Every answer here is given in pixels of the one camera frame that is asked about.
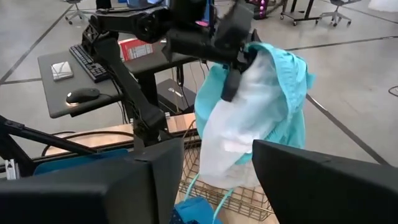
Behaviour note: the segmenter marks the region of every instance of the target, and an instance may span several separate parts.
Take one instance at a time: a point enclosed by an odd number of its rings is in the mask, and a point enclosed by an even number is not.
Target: black keyboard
[[[105,68],[98,63],[94,63],[91,56],[87,54],[81,45],[74,45],[69,48],[69,51],[95,83],[111,78]]]

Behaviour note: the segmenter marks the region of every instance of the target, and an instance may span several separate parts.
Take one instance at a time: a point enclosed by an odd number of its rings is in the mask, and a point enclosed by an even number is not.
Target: wooden table
[[[178,116],[173,116],[170,117],[167,120],[167,126],[169,127],[169,131],[171,133],[177,133],[181,131],[186,131],[190,125],[193,123],[195,120],[195,115],[193,113],[190,114],[183,114],[183,115],[178,115]],[[123,131],[127,133],[132,133],[132,125],[131,124],[123,124],[123,125],[118,125],[118,126],[113,126],[109,128],[103,128],[103,129],[96,129],[96,130],[91,130],[91,131]],[[89,135],[89,136],[82,136],[79,138],[73,138],[71,139],[74,142],[83,144],[85,146],[89,147],[95,147],[95,146],[102,146],[102,145],[107,145],[107,144],[114,144],[114,143],[119,143],[119,142],[125,142],[125,141],[130,141],[132,138],[128,136],[122,136],[122,135],[116,135],[116,134],[96,134],[96,135]],[[51,147],[48,149],[46,156],[48,155],[54,155],[54,154],[60,154],[66,152],[63,149],[59,149],[56,147]],[[178,193],[177,198],[176,198],[176,203],[181,201],[184,198],[185,194],[183,193]],[[276,216],[271,215],[268,217],[265,221],[259,222],[257,220],[250,219],[248,217],[245,217],[244,215],[240,215],[238,213],[235,213],[231,210],[226,210],[222,209],[220,211],[220,214],[218,215],[221,221],[224,224],[276,224],[278,223]]]

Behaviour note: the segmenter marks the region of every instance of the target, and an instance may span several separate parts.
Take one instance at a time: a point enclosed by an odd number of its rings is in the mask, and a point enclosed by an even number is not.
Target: concrete floor
[[[368,2],[363,0],[339,9],[352,18],[350,27],[345,26],[345,21],[332,27],[328,19],[317,26],[314,21],[308,21],[294,27],[290,19],[279,19],[280,10],[267,20],[253,21],[252,26],[258,29],[264,42],[293,50],[303,57],[310,72],[317,75],[309,94],[388,163],[398,166],[398,139],[394,132],[398,129],[395,117],[398,98],[387,92],[398,85],[398,14],[369,10]],[[216,1],[216,4],[221,13],[230,5],[225,1]],[[306,4],[299,1],[297,8],[304,9]],[[116,104],[73,119],[49,117],[42,82],[38,80],[37,57],[68,50],[69,46],[79,43],[87,22],[75,19],[70,26],[62,18],[44,38],[40,37],[68,7],[69,4],[58,0],[0,0],[0,114],[48,133],[121,124]],[[95,1],[84,0],[80,8],[93,10]],[[312,14],[334,9],[327,1],[316,0]],[[16,69],[8,72],[15,64]],[[186,84],[191,90],[203,83],[199,66],[198,62],[184,66]],[[170,70],[164,71],[157,74],[157,81],[170,76]],[[304,110],[307,149],[376,162],[311,103],[307,102]],[[32,157],[39,156],[44,147],[21,139],[17,142]]]

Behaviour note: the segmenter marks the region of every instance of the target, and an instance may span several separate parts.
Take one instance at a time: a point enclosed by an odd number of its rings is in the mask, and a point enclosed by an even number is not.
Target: teal jacket
[[[249,48],[268,51],[274,59],[277,79],[285,96],[284,99],[281,98],[278,104],[279,106],[287,106],[288,109],[287,116],[276,125],[265,140],[304,148],[303,103],[307,90],[312,87],[314,76],[308,73],[305,61],[290,52],[259,42],[248,44],[246,49]],[[221,65],[214,65],[198,91],[195,100],[195,116],[200,137],[203,136],[203,130],[211,111],[221,99],[220,96],[227,74],[228,71],[223,69]]]

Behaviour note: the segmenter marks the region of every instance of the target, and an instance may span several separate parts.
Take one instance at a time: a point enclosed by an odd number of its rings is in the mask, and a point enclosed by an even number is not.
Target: metal wire basket
[[[192,179],[199,171],[201,140],[194,127],[195,121],[192,122],[184,135],[185,155],[179,190],[185,194]],[[205,184],[199,178],[192,187],[190,195],[192,197],[201,196],[207,199],[208,202],[218,205],[227,192],[228,190],[226,189],[219,189]],[[274,213],[261,187],[250,189],[243,187],[236,188],[232,195],[225,201],[223,207],[259,221],[265,220],[269,215]]]

